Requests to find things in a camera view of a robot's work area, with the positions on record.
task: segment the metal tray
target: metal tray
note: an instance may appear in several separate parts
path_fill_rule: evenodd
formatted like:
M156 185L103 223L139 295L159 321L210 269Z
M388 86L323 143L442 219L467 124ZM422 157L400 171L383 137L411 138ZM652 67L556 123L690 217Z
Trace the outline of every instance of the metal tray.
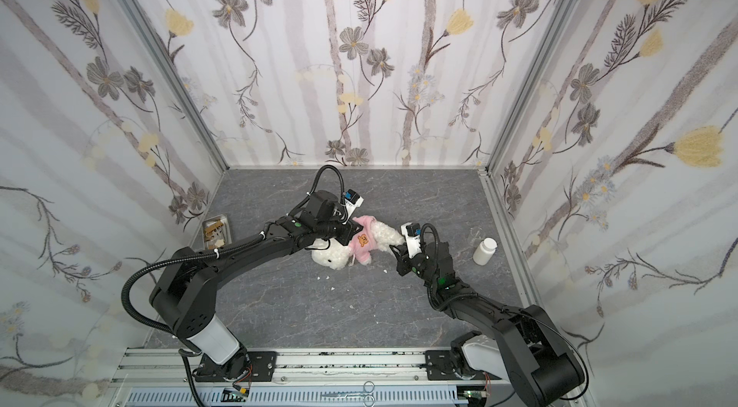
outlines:
M208 218L202 222L202 243L205 248L227 246L232 242L228 217L224 214Z

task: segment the black cable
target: black cable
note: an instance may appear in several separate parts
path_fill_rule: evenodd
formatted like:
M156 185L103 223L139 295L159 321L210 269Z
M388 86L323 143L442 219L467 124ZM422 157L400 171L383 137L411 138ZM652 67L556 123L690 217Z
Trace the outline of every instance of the black cable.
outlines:
M436 230L435 226L433 226L430 223L425 223L420 228L420 238L423 239L423 235L425 234L425 230L430 229L430 231L433 233L433 240L435 241L435 264L438 264L438 243L440 242L440 237L438 236L438 230Z
M577 394L574 397L560 397L559 399L560 400L576 400L576 399L579 399L580 397L584 396L585 393L587 392L587 389L590 387L590 371L587 370L587 365L585 364L585 358L582 357L581 354L579 354L579 350L577 349L577 347L575 347L573 345L573 343L571 341L569 341L566 337L564 337L561 333L558 333L558 330L556 330L555 328L551 327L547 323L534 318L533 316L529 316L527 314L523 314L522 312L513 311L513 310L508 309L508 308L503 308L502 311L503 312L511 312L512 314L518 314L519 316L522 316L522 317L525 317L525 318L528 318L528 319L532 319L532 320L538 322L539 324L541 324L542 326L545 326L546 328L548 328L551 332L556 333L559 338L561 338L564 341L566 341L566 343L574 350L574 352L579 357L579 360L582 362L582 367L585 368L585 388L582 390L582 392L580 392L579 394Z
M494 404L487 405L487 407L496 407L497 405L504 404L505 402L507 402L510 399L512 399L512 396L513 395L515 395L515 390L514 389L512 390L512 393L510 393L510 395L507 396L505 399L501 400L500 402L495 402Z
M332 165L324 165L318 169L318 173L315 174L315 179L313 180L313 186L310 188L310 194L314 193L315 190L318 188L318 182L320 181L320 175L323 173L324 170L333 170L336 175L338 176L338 183L341 186L341 192L339 193L338 199L341 202L341 221L347 221L348 220L348 212L346 211L346 194L345 189L343 185L343 176L341 175L341 172L338 171L338 169Z
M227 256L227 255L235 254L236 252L241 251L245 248L255 246L256 244L264 240L265 237L266 237L266 231L263 231L261 234L261 237L257 237L256 239L251 239L248 242L244 242L241 244L231 244L230 246L220 247L218 248L218 253L220 254L220 256Z
M200 396L197 393L197 390L195 389L195 380L193 380L192 372L189 370L188 357L196 357L196 356L199 356L199 354L195 354L194 352L189 352L189 351L185 351L184 349L180 349L180 356L182 356L182 363L184 364L184 373L185 375L187 375L187 382L189 384L189 392L192 393L192 397L195 399L195 403L197 404L197 407L207 407L202 402L202 399L200 399Z
M430 289L428 289L428 300L430 301L430 306L434 310L436 310L436 311L443 311L443 310L445 310L446 308L448 308L449 304L453 303L454 301L458 301L458 300L465 299L465 298L477 298L478 296L479 295L477 293L475 293L475 292L474 293L460 293L460 294L454 295L451 298L448 298L448 299L446 299L444 301L441 301L439 304L436 304L434 306L433 301L430 301L430 299L432 297L431 297Z

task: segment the floral wallpaper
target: floral wallpaper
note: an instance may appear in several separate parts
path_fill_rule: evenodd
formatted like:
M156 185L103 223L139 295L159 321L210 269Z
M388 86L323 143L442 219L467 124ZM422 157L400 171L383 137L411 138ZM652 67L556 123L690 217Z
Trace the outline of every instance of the floral wallpaper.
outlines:
M483 166L558 0L138 0L234 166Z
M580 0L492 171L598 405L731 405L738 3Z
M0 404L97 405L221 172L116 0L0 1Z

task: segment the stuffed toy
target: stuffed toy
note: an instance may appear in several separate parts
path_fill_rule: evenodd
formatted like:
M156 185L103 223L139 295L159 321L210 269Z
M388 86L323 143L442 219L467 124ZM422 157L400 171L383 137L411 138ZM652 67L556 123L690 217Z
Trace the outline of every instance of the stuffed toy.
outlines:
M364 228L355 234L347 246L342 246L336 239L318 239L309 247L313 261L335 270L343 269L349 259L351 264L355 260L366 265L371 263L372 250L391 253L390 246L398 246L405 241L395 229L369 215L354 218L354 221Z

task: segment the black robotic arm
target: black robotic arm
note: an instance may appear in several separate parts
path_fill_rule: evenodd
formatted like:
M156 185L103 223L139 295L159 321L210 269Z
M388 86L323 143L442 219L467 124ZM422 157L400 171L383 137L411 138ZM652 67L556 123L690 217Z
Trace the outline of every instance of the black robotic arm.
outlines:
M433 309L469 322L496 341L508 380L526 405L549 405L585 383L585 371L542 308L520 309L479 295L456 276L449 244L439 242L435 227L408 223L402 228L408 243L392 246L397 272L413 272L423 279ZM427 229L433 233L432 243L424 241ZM411 255L413 244L419 251ZM456 368L463 372L464 361Z

